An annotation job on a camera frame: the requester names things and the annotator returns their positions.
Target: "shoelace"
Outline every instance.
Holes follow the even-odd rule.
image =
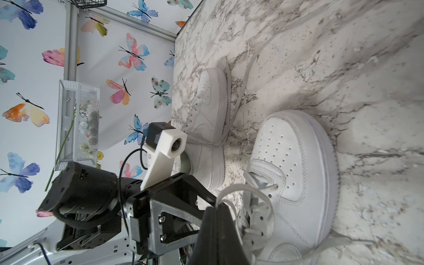
[[[253,176],[248,173],[248,172],[244,172],[244,176],[247,177],[248,179],[253,179]],[[225,196],[227,196],[230,193],[236,192],[236,191],[247,191],[247,192],[251,192],[254,195],[256,195],[259,199],[261,199],[267,207],[264,206],[259,206],[257,208],[253,207],[253,209],[251,209],[250,205],[243,205],[244,209],[247,211],[249,217],[252,215],[253,211],[259,211],[259,212],[264,212],[264,213],[268,213],[269,214],[269,218],[268,218],[268,222],[273,223],[274,222],[274,211],[272,208],[272,204],[271,201],[269,200],[269,198],[265,195],[264,192],[269,192],[272,190],[275,190],[276,188],[278,188],[278,186],[276,187],[275,185],[270,185],[270,186],[266,186],[263,189],[257,189],[254,188],[250,185],[247,184],[234,184],[231,185],[225,189],[223,189],[218,197],[216,198],[216,204],[215,207],[217,208],[218,205],[222,202],[228,204],[231,209],[233,210],[236,219],[235,219],[235,225],[236,225],[236,231],[237,231],[237,235],[239,237],[240,243],[242,245],[245,244],[245,242],[243,242],[239,229],[238,229],[238,224],[237,224],[237,213],[236,213],[236,209],[235,206],[232,202],[230,202],[229,200],[224,199]],[[261,231],[257,231],[254,229],[250,229],[250,228],[244,228],[243,230],[245,233],[250,233],[250,234],[255,234],[255,235],[262,235]],[[324,250],[328,249],[328,248],[332,248],[332,247],[337,247],[337,246],[346,246],[346,245],[352,245],[352,244],[357,244],[357,245],[373,245],[374,241],[367,241],[367,240],[353,240],[347,236],[341,235],[335,231],[331,232],[332,237],[327,237],[326,239],[324,239],[324,241],[315,249],[311,250],[309,253],[305,254],[302,256],[302,258],[297,259],[297,260],[292,260],[292,261],[286,261],[286,262],[273,262],[273,261],[266,261],[266,260],[260,260],[260,259],[256,259],[256,257],[254,255],[252,255],[252,264],[255,265],[299,265],[299,264],[308,264],[308,262],[311,259],[314,259],[316,257],[318,257],[321,252],[323,252]]]
[[[250,69],[252,68],[252,65],[255,62],[255,60],[259,57],[259,54],[262,52],[262,50],[279,34],[286,32],[288,30],[291,30],[291,29],[293,29],[297,26],[300,26],[301,24],[305,23],[306,21],[312,19],[313,17],[315,17],[318,14],[327,10],[332,4],[334,4],[337,1],[338,0],[335,0],[332,3],[324,4],[324,5],[320,6],[319,8],[317,8],[316,10],[312,11],[311,13],[307,14],[306,16],[299,18],[297,21],[293,22],[289,26],[284,27],[283,29],[281,29],[280,31],[275,33],[267,41],[265,41],[264,44],[262,44],[261,47],[259,47],[259,49],[255,52],[254,56],[250,59],[249,64],[247,65],[247,68],[246,68],[246,71],[245,71],[244,77],[243,77],[243,82],[242,82],[242,85],[241,85],[241,91],[240,91],[240,94],[239,94],[240,96],[237,99],[235,109],[234,109],[234,113],[231,116],[231,119],[230,119],[231,71],[230,71],[230,67],[229,67],[226,59],[224,58],[225,65],[226,65],[226,74],[227,74],[227,92],[228,92],[229,96],[228,96],[228,104],[227,104],[228,107],[227,107],[227,115],[226,115],[226,124],[225,124],[224,129],[223,129],[223,134],[217,141],[212,142],[212,141],[209,141],[208,139],[203,138],[201,135],[199,135],[195,132],[188,131],[188,132],[186,132],[186,134],[188,134],[190,137],[187,139],[187,142],[197,144],[197,145],[209,146],[209,147],[216,147],[216,146],[222,145],[225,142],[225,140],[227,139],[228,133],[230,132],[230,130],[233,126],[234,120],[236,118],[241,100],[242,100],[244,92],[246,90],[247,79],[249,77]]]

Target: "metal basket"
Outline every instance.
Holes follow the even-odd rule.
[[[74,5],[80,9],[105,6],[107,0],[72,0]]]
[[[72,130],[64,142],[55,170],[64,170],[69,161],[97,165],[100,87],[59,80],[59,114],[56,157],[75,118]]]

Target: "marble countertop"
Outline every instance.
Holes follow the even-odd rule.
[[[329,2],[203,1],[176,41],[173,125],[185,121],[204,68],[227,58],[234,105],[255,49]],[[334,230],[376,242],[329,249],[319,264],[424,264],[423,10],[422,0],[336,1],[277,36],[251,69],[224,145],[223,187],[244,182],[265,117],[297,109],[317,119],[339,164]],[[240,207],[239,194],[230,199]]]

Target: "white sneaker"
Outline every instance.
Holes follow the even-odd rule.
[[[269,219],[264,201],[243,193],[238,224],[245,250],[257,261],[315,264],[316,257],[304,256],[329,235],[339,198],[338,167],[324,129],[304,112],[272,114],[246,171],[247,183],[269,197],[275,218]]]
[[[185,151],[190,159],[190,174],[208,190],[214,190],[224,182],[223,147],[196,145],[190,140],[191,136],[200,136],[214,142],[222,137],[227,106],[225,74],[218,68],[206,68],[200,76],[196,99],[181,130],[188,133]]]

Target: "shoe sole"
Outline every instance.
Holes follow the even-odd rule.
[[[318,231],[317,240],[315,242],[315,246],[318,246],[330,233],[333,227],[334,219],[336,217],[340,194],[340,180],[337,160],[333,144],[331,143],[328,134],[325,132],[324,128],[321,126],[321,124],[319,124],[318,121],[305,112],[297,110],[287,110],[287,112],[296,114],[309,123],[321,151],[321,163],[323,169],[325,170],[325,183],[327,192],[325,200],[326,205],[323,215],[321,216],[320,229]],[[311,260],[310,264],[316,264],[317,261],[318,259]]]
[[[214,72],[214,77],[212,78],[211,72],[209,73],[209,78],[211,81],[211,86],[216,85],[219,87],[219,108],[218,108],[218,119],[215,125],[214,132],[214,141],[219,139],[224,131],[224,123],[227,114],[228,107],[228,93],[227,93],[227,78],[222,70],[218,68],[210,68]],[[215,190],[222,186],[225,179],[225,160],[224,160],[224,148],[223,146],[218,146],[212,149],[213,154],[213,169],[218,170],[218,178],[212,179],[211,186],[208,190]]]

